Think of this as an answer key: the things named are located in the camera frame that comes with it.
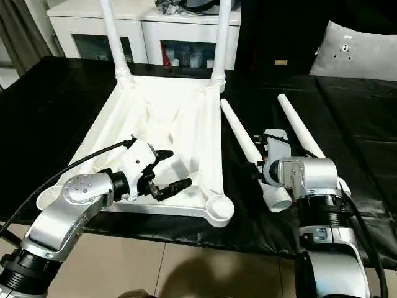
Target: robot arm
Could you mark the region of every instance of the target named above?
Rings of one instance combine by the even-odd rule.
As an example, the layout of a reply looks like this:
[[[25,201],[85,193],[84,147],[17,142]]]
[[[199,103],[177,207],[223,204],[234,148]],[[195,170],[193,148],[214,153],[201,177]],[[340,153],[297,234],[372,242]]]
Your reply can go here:
[[[153,168],[171,156],[171,151],[155,151],[149,144],[135,140],[122,157],[121,171],[107,169],[69,179],[59,197],[36,218],[20,248],[1,260],[4,271],[0,274],[0,298],[46,297],[84,226],[113,201],[146,194],[160,201],[189,187],[190,179],[164,189],[154,185]]]
[[[337,187],[334,162],[286,157],[290,150],[285,143],[269,138],[267,144],[269,158],[261,168],[264,179],[292,190],[297,203],[301,246],[295,261],[297,297],[370,298],[354,231],[347,223],[352,213]]]

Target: tile floor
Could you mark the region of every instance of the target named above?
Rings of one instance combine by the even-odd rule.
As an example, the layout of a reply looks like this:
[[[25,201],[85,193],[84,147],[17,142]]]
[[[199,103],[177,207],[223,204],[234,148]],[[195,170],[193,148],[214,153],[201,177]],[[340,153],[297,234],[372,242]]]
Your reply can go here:
[[[13,225],[20,237],[27,227]],[[5,242],[0,255],[12,251]],[[375,271],[367,270],[379,295]],[[386,271],[389,297],[397,273]],[[262,255],[84,234],[49,288],[49,298],[117,298],[144,289],[158,298],[295,297],[293,261]]]

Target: white cylindrical leg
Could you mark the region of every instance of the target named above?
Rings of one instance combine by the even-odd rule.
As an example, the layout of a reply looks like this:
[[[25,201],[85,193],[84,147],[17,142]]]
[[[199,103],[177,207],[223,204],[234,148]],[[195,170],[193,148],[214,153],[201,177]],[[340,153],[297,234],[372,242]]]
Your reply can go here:
[[[133,78],[130,69],[125,62],[124,51],[120,36],[117,33],[116,23],[114,21],[113,7],[111,0],[100,0],[102,14],[106,25],[107,38],[112,51],[113,61],[116,67],[116,79],[123,88],[130,88]]]
[[[219,7],[218,31],[216,33],[216,48],[214,67],[211,82],[220,85],[221,92],[225,90],[225,61],[228,45],[228,30],[230,18],[231,0],[221,0]]]
[[[238,143],[240,144],[243,152],[250,163],[255,163],[257,161],[262,160],[262,155],[259,153],[259,150],[256,148],[254,142],[249,137],[247,131],[244,129],[240,120],[237,118],[236,114],[232,110],[229,102],[226,99],[221,100],[221,108],[225,113],[226,118],[233,130]]]
[[[288,121],[290,122],[292,129],[295,132],[295,135],[297,135],[302,147],[312,152],[317,157],[324,158],[325,155],[323,151],[320,149],[314,138],[311,136],[309,130],[306,128],[306,125],[300,119],[298,113],[293,108],[285,94],[280,94],[279,96],[277,96],[277,99],[279,100],[279,103],[283,108],[284,113],[287,116]],[[352,192],[350,191],[346,182],[342,178],[338,177],[338,188],[340,189],[341,186],[344,192],[348,196],[351,196]]]
[[[256,165],[257,161],[262,160],[261,153],[256,148],[226,99],[221,100],[221,108],[247,160]],[[292,200],[285,188],[264,184],[260,179],[258,179],[258,183],[262,188],[265,203],[271,212],[280,212],[291,206]]]

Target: black tablecloth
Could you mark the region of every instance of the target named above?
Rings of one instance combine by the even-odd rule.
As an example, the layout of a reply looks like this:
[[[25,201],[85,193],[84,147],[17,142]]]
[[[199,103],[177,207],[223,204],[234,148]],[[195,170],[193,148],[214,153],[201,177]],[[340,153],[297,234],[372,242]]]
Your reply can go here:
[[[210,76],[208,70],[131,68],[136,75]],[[252,135],[279,128],[297,142],[277,102],[279,93],[287,95],[350,186],[384,266],[396,269],[397,83],[312,76],[261,81],[232,71],[226,75],[223,97]],[[0,95],[6,177],[0,220],[68,164],[114,86],[112,63],[46,58]],[[267,210],[257,183],[245,174],[245,157],[224,117],[222,155],[225,192],[235,206],[227,227],[214,228],[193,217],[101,212],[86,231],[293,258],[298,251],[296,208],[279,214]],[[37,215],[32,202],[19,222],[31,223]]]

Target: wall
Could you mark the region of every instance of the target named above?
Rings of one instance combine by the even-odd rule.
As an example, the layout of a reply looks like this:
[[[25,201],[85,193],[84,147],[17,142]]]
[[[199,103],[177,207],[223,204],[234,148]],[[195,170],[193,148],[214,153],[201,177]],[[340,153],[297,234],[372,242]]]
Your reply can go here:
[[[0,66],[2,65],[4,66],[11,65],[11,59],[10,56],[8,55],[6,47],[4,46],[4,43],[0,38]]]
[[[25,3],[52,54],[59,56],[60,51],[53,38],[55,32],[46,13],[49,9],[46,0],[25,0]]]

